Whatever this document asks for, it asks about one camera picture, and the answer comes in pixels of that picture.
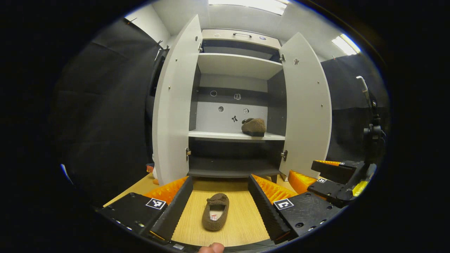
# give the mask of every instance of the slipper insole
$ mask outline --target slipper insole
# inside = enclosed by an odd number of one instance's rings
[[[209,217],[210,217],[210,219],[214,221],[213,217],[215,216],[216,217],[215,220],[218,220],[222,216],[222,214],[224,213],[224,210],[225,210],[225,206],[224,205],[211,205],[209,207]]]

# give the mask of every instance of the fluorescent light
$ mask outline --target fluorescent light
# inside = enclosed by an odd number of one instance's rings
[[[347,55],[356,54],[356,51],[353,50],[353,48],[339,36],[336,37],[336,39],[332,40],[331,42],[334,43],[336,46],[338,46]]]
[[[353,50],[356,51],[356,53],[361,52],[361,49],[353,41],[351,41],[351,39],[349,37],[347,37],[347,35],[341,34],[340,37],[343,40],[345,40],[345,42],[347,42],[347,44],[349,44],[351,46],[351,48],[353,48]]]
[[[286,0],[208,0],[209,5],[239,5],[262,9],[278,15],[283,15],[286,9]]]

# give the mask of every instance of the white cabinet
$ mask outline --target white cabinet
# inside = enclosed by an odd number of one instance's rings
[[[187,174],[233,178],[250,173],[288,175],[294,170],[319,175],[311,164],[326,158],[331,100],[317,56],[300,33],[281,47],[277,39],[240,33],[202,32],[195,16],[169,51],[153,112],[153,150],[161,185]],[[231,44],[221,44],[221,39]],[[211,45],[212,40],[211,48],[219,45],[220,53],[201,52],[202,43]],[[246,53],[237,54],[236,47]],[[250,117],[265,120],[264,137],[240,131],[241,121]]]

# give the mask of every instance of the white shelf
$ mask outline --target white shelf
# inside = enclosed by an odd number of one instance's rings
[[[268,80],[283,69],[281,63],[237,54],[201,53],[198,67],[202,74],[252,77]]]
[[[265,133],[264,137],[249,136],[242,132],[236,133],[214,133],[192,130],[189,131],[189,137],[210,138],[210,139],[229,139],[229,140],[284,140],[284,136]]]

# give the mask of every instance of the drawer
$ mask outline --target drawer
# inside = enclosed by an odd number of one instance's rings
[[[278,39],[253,32],[226,29],[203,29],[202,36],[204,40],[243,41],[274,49],[280,49],[281,47]]]

